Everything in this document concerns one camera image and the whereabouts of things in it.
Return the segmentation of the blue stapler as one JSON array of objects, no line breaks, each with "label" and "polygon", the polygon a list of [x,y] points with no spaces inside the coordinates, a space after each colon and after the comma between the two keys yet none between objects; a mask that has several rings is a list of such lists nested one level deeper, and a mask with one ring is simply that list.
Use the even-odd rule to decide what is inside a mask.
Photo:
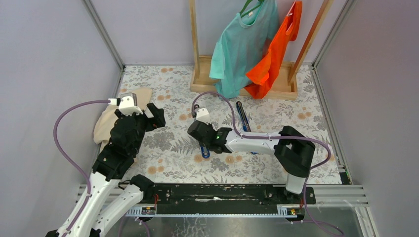
[{"label": "blue stapler", "polygon": [[239,114],[240,120],[242,122],[243,131],[245,131],[245,132],[251,132],[249,120],[248,120],[248,118],[246,116],[246,113],[245,113],[245,110],[243,108],[243,104],[242,104],[241,101],[237,101],[236,102],[236,109],[237,109],[237,112]]},{"label": "blue stapler", "polygon": [[[200,106],[198,104],[195,104],[194,105],[194,111],[197,111],[199,108],[200,108]],[[206,148],[206,146],[202,142],[200,142],[200,141],[199,141],[199,146],[200,146],[200,149],[201,149],[201,155],[202,155],[202,157],[204,159],[209,158],[210,157],[210,152]]]}]

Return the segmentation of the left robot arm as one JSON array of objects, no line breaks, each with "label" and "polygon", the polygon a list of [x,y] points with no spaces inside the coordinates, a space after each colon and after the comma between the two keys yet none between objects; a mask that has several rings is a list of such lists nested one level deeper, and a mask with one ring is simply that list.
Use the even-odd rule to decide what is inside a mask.
[{"label": "left robot arm", "polygon": [[135,176],[123,193],[105,209],[103,204],[111,191],[121,182],[139,153],[146,132],[165,127],[164,110],[153,103],[144,110],[124,114],[116,109],[117,120],[110,137],[97,156],[92,172],[86,178],[86,189],[75,208],[57,230],[48,237],[104,237],[110,228],[136,203],[147,203],[153,198],[153,182],[142,175]]}]

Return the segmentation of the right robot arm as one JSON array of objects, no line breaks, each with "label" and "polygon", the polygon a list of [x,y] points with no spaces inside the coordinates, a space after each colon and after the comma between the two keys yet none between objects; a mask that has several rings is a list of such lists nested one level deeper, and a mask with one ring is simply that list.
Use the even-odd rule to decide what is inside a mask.
[{"label": "right robot arm", "polygon": [[305,179],[309,177],[315,145],[291,126],[284,126],[277,133],[236,133],[222,127],[215,130],[211,124],[194,121],[187,133],[217,154],[254,152],[274,156],[286,170],[284,199],[296,203],[303,197]]}]

